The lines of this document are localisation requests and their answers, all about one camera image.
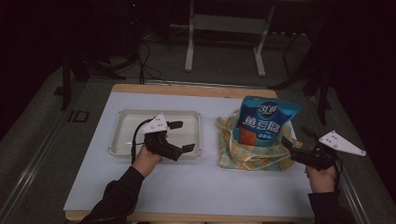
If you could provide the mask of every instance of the black sleeve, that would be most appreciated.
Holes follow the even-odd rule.
[[[338,202],[339,192],[308,194],[315,224],[354,224],[352,214]]]
[[[80,224],[125,223],[137,203],[142,182],[145,179],[134,167],[129,167],[118,180],[108,183],[103,199],[82,219]]]

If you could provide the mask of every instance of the blue snack bag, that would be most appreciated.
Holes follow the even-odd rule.
[[[235,133],[243,145],[270,147],[283,125],[302,110],[295,105],[276,98],[246,96],[239,110]]]

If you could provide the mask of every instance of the yellow patterned cloth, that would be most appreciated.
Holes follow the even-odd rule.
[[[239,130],[236,123],[239,118],[236,110],[229,118],[217,118],[219,128],[219,166],[230,169],[282,171],[293,165],[289,151],[282,146],[282,136],[291,142],[291,127],[284,125],[276,141],[270,147],[246,146],[238,143]]]

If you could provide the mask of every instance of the white desk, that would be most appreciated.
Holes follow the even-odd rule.
[[[218,166],[215,119],[230,116],[248,94],[276,97],[273,91],[267,90],[115,85],[64,206],[66,217],[74,221],[85,217],[101,200],[106,184],[127,170],[130,159],[115,158],[107,148],[119,111],[136,108],[198,111],[203,151],[194,160],[158,164],[144,181],[129,220],[295,221],[313,218],[303,165],[294,163],[283,172]]]
[[[275,12],[275,6],[271,6],[267,18],[265,20],[224,17],[216,15],[201,15],[194,13],[194,0],[190,0],[190,22],[189,22],[189,45],[187,48],[187,57],[185,70],[192,71],[192,62],[194,55],[194,30],[212,30],[239,32],[246,34],[260,34],[261,40],[256,47],[253,48],[253,54],[257,65],[257,72],[260,77],[265,76],[264,65],[262,63],[262,46],[268,34]]]

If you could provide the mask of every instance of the clear plastic tray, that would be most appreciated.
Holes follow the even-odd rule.
[[[164,114],[166,121],[183,121],[183,127],[168,130],[168,136],[166,138],[168,143],[177,147],[195,144],[194,150],[192,152],[182,154],[180,159],[194,159],[201,154],[201,119],[200,114],[196,111],[125,109],[119,113],[120,116],[113,135],[113,140],[108,148],[112,155],[116,157],[130,158],[132,140],[137,126],[142,121],[153,119],[161,113]],[[138,132],[136,135],[136,143],[143,143],[143,141],[144,134]]]

